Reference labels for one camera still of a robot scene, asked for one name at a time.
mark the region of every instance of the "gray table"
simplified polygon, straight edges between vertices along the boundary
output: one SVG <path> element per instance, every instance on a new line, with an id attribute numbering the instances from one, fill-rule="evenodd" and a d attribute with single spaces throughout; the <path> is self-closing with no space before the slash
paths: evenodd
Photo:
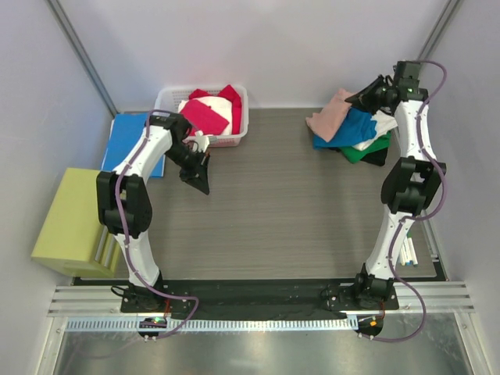
<path id="1" fill-rule="evenodd" d="M 398 159 L 393 142 L 385 167 L 349 163 L 316 151 L 305 117 L 313 109 L 250 112 L 236 148 L 214 148 L 211 194 L 180 182 L 167 161 L 150 179 L 153 255 L 165 278 L 255 279 L 354 277 L 371 253 L 382 220 L 382 183 Z M 434 276 L 420 224 L 412 235 L 419 266 L 401 275 Z M 128 277 L 123 260 L 117 277 Z"/>

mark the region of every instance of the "white cloth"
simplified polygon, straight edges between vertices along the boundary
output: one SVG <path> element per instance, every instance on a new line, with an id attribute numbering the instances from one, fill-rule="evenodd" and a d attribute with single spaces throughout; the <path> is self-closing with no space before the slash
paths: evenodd
<path id="1" fill-rule="evenodd" d="M 369 139 L 368 141 L 364 141 L 361 143 L 358 143 L 357 145 L 354 145 L 356 150 L 364 151 L 368 147 L 372 145 L 378 138 L 382 137 L 385 135 L 388 131 L 394 129 L 395 127 L 398 127 L 398 123 L 396 123 L 396 120 L 394 117 L 386 115 L 382 111 L 377 111 L 372 116 L 372 120 L 377 121 L 377 125 L 375 125 L 375 131 L 377 132 L 377 135 L 375 138 Z"/>
<path id="2" fill-rule="evenodd" d="M 203 98 L 194 98 L 191 100 L 198 100 L 202 104 L 210 107 L 213 112 L 219 113 L 224 119 L 229 121 L 226 128 L 220 135 L 231 134 L 233 131 L 233 103 L 225 98 L 219 98 L 218 96 L 204 96 Z M 184 108 L 187 102 L 188 100 L 181 101 L 177 111 L 182 111 L 182 108 Z"/>

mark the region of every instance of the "white basket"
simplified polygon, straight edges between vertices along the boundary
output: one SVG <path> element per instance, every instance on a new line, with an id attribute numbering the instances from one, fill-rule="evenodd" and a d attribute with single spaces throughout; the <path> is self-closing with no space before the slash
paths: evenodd
<path id="1" fill-rule="evenodd" d="M 248 96 L 247 90 L 238 84 L 231 85 L 234 90 L 241 97 L 241 125 L 240 125 L 240 134 L 231 134 L 231 135 L 217 135 L 217 143 L 211 144 L 213 147 L 231 147 L 238 146 L 240 144 L 241 139 L 248 132 Z M 158 93 L 158 97 L 155 102 L 155 109 L 163 109 L 166 111 L 177 112 L 179 108 L 180 101 L 189 100 L 189 95 L 200 88 L 202 90 L 207 91 L 211 95 L 219 94 L 225 86 L 212 86 L 212 87 L 166 87 L 162 89 Z"/>

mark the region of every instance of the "white wall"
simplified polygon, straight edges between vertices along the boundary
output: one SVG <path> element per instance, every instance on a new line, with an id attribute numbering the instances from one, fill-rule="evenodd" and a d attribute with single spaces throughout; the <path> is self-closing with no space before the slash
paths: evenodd
<path id="1" fill-rule="evenodd" d="M 318 106 L 416 58 L 445 0 L 62 0 L 119 110 L 163 87 L 243 84 L 253 107 Z"/>
<path id="2" fill-rule="evenodd" d="M 450 276 L 467 283 L 500 368 L 500 2 L 464 1 L 431 56 L 448 81 L 430 104 L 433 149 L 448 164 L 448 201 L 435 217 Z M 435 88 L 441 72 L 423 72 Z"/>
<path id="3" fill-rule="evenodd" d="M 57 283 L 30 254 L 65 168 L 97 167 L 110 117 L 42 0 L 0 12 L 0 363 L 33 373 Z"/>

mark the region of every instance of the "blue binder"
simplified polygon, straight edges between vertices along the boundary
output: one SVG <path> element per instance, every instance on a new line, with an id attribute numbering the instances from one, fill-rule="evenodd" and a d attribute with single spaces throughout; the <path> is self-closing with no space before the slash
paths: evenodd
<path id="1" fill-rule="evenodd" d="M 139 141 L 144 130 L 146 113 L 118 114 L 112 125 L 101 169 L 110 171 L 118 166 Z M 165 156 L 156 164 L 151 177 L 163 177 Z"/>

